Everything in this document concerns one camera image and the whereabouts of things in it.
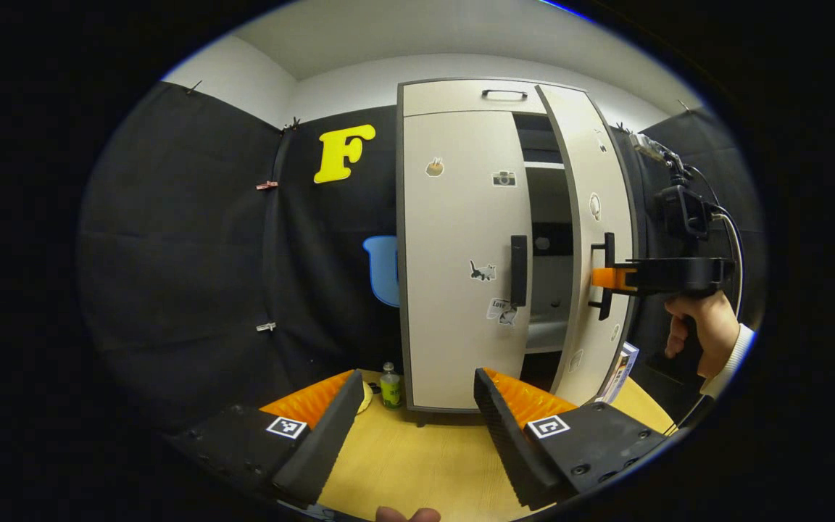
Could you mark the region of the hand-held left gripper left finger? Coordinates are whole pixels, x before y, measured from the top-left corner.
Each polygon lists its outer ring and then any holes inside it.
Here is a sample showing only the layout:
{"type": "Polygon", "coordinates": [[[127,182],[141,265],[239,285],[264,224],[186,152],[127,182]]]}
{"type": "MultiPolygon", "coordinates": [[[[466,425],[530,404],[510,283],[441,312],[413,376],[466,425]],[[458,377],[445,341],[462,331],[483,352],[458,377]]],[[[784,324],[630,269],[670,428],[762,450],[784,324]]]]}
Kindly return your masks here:
{"type": "Polygon", "coordinates": [[[348,370],[265,406],[235,404],[168,440],[205,471],[262,501],[314,505],[365,399],[348,370]]]}

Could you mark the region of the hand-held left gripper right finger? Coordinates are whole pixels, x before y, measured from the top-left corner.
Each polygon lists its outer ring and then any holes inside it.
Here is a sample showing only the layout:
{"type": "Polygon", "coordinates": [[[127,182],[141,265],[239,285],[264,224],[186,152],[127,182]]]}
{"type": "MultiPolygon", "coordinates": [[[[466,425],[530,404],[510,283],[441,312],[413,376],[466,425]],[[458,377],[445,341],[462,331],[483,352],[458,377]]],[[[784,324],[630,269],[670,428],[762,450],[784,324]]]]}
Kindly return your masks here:
{"type": "Polygon", "coordinates": [[[531,511],[622,476],[666,439],[605,402],[576,406],[488,368],[475,370],[473,396],[519,503],[531,511]]]}

